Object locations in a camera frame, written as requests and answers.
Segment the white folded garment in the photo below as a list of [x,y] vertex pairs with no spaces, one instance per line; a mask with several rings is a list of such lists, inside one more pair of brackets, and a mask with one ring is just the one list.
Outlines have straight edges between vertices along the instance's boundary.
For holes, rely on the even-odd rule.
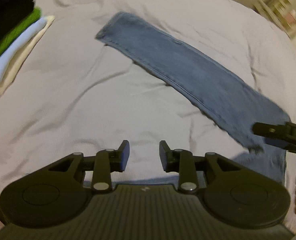
[[11,59],[8,68],[6,69],[6,72],[0,82],[0,96],[4,94],[5,90],[11,85],[11,83],[14,81],[17,73],[19,72],[21,65],[26,60],[32,49],[35,47],[35,45],[39,42],[39,40],[43,37],[45,32],[48,30],[50,25],[55,20],[54,16],[46,16],[47,23],[41,31],[39,31],[34,37],[32,37],[27,44],[23,46],[23,48],[19,49],[13,58]]

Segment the blue denim jeans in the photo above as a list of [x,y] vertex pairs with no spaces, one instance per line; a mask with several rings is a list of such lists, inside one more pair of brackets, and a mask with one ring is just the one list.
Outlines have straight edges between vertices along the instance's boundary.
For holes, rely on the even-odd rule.
[[256,122],[280,125],[290,117],[201,51],[128,12],[118,12],[96,34],[144,70],[185,96],[220,129],[248,149],[235,160],[279,183],[285,180],[286,152],[252,133]]

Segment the light blue folded garment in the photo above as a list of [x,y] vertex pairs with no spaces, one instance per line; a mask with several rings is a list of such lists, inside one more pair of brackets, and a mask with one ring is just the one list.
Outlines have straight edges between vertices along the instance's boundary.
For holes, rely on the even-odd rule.
[[8,65],[15,55],[15,53],[23,48],[27,42],[34,37],[47,23],[46,17],[42,17],[36,22],[32,23],[26,30],[24,30],[0,55],[0,82],[8,68]]

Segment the green folded garment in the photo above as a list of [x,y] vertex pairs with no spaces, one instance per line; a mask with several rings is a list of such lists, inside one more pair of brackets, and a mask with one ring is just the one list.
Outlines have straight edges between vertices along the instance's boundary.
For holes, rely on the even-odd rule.
[[0,56],[29,26],[41,18],[41,9],[35,7],[32,12],[20,21],[14,28],[5,34],[0,40]]

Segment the white bed duvet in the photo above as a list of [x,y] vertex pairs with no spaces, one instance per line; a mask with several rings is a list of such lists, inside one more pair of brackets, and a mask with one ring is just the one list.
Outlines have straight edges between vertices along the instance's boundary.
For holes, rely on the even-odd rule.
[[243,147],[184,96],[96,39],[119,11],[195,47],[270,98],[296,123],[296,48],[232,0],[36,0],[55,16],[0,97],[0,193],[72,152],[130,142],[115,181],[164,177],[158,144],[233,158]]

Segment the cluttered bedside shelf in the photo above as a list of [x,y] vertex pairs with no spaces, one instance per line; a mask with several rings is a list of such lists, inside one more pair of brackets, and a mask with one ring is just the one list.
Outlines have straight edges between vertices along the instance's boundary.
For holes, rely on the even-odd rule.
[[275,0],[273,2],[257,0],[254,3],[254,9],[259,15],[285,32],[288,37],[293,38],[296,36],[294,2],[295,0]]

